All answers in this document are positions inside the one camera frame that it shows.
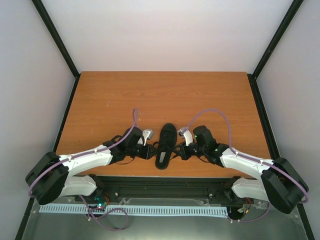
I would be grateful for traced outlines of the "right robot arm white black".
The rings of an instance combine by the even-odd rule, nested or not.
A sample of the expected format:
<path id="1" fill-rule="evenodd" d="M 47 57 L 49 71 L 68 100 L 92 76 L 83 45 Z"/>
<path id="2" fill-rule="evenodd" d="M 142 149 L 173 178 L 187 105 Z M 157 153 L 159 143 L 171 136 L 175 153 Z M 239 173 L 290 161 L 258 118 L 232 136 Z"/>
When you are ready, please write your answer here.
<path id="1" fill-rule="evenodd" d="M 287 159 L 257 158 L 239 152 L 227 144 L 216 142 L 204 125 L 193 131 L 183 127 L 177 133 L 184 139 L 176 151 L 182 160 L 192 156 L 204 157 L 213 165 L 250 176 L 249 179 L 240 177 L 232 183 L 232 196 L 267 201 L 284 214 L 291 213 L 297 204 L 307 199 L 309 188 Z"/>

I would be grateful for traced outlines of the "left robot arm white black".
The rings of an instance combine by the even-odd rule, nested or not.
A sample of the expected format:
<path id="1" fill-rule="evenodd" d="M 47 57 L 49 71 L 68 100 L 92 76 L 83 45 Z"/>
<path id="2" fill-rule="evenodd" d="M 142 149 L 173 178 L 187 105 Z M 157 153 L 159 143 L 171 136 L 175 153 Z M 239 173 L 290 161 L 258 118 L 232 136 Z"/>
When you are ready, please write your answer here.
<path id="1" fill-rule="evenodd" d="M 79 176 L 87 170 L 117 164 L 126 157 L 148 160 L 156 149 L 147 141 L 151 129 L 129 128 L 124 135 L 78 153 L 58 155 L 47 152 L 25 177 L 31 197 L 40 205 L 52 203 L 59 197 L 83 195 L 92 201 L 103 198 L 104 188 L 94 175 Z"/>

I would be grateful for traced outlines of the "black canvas shoe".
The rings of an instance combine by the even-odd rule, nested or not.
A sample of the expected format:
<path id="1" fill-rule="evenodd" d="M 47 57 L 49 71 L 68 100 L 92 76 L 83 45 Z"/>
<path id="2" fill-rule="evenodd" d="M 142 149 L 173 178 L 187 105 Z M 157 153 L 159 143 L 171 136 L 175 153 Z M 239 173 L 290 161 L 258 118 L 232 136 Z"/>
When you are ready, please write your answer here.
<path id="1" fill-rule="evenodd" d="M 155 166 L 159 170 L 168 167 L 170 157 L 177 142 L 177 129 L 172 123 L 166 123 L 159 135 Z"/>

